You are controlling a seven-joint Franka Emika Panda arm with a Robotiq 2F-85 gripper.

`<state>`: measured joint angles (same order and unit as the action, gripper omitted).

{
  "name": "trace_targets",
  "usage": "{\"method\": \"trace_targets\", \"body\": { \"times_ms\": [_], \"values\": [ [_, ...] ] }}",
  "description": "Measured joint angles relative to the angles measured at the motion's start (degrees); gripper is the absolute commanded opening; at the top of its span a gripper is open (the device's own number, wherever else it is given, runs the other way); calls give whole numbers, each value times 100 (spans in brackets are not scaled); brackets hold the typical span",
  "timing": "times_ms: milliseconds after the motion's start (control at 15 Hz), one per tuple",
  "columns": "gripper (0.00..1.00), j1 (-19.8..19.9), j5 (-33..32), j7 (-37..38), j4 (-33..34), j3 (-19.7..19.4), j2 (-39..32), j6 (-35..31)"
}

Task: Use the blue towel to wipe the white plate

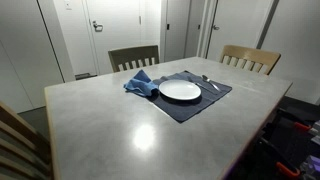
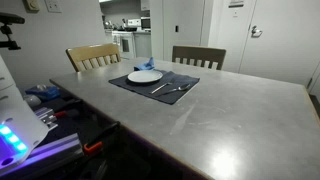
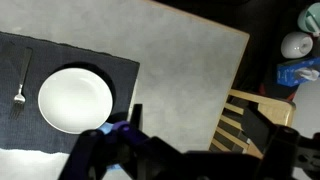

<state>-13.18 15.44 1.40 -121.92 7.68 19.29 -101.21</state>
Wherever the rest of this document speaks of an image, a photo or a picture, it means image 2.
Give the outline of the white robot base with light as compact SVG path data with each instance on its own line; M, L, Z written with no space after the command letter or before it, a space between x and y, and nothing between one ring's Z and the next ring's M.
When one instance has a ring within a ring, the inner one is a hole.
M0 56L0 174L22 164L48 131L23 99Z

